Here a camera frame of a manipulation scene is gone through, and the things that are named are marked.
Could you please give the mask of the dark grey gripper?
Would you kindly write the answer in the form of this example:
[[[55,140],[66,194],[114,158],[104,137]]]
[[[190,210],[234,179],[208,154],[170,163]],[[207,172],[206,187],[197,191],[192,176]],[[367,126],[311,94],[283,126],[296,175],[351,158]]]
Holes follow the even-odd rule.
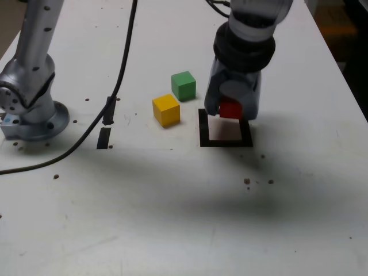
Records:
[[[219,89],[219,83],[211,80],[215,75],[220,73],[223,73],[225,79],[228,81],[224,82]],[[220,98],[223,95],[237,101],[241,105],[244,118],[255,120],[259,111],[261,79],[261,71],[244,73],[231,70],[215,57],[204,100],[204,107],[207,114],[216,116],[219,113]]]

